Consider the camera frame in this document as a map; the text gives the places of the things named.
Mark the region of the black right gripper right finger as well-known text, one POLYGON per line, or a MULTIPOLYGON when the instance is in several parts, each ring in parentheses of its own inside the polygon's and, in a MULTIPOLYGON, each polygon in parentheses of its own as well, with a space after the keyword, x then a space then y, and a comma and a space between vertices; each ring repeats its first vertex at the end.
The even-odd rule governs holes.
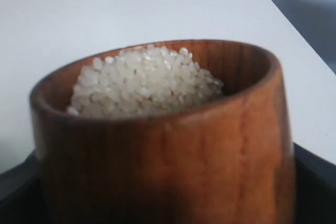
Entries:
POLYGON ((297 172, 295 223, 335 224, 335 165, 294 145, 297 172))

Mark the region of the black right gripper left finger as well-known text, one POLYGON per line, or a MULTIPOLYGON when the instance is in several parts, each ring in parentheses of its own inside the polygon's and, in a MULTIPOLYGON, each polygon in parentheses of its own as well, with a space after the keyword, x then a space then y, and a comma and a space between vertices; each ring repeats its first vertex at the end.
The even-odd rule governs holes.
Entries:
POLYGON ((1 223, 46 223, 35 153, 1 173, 1 223))

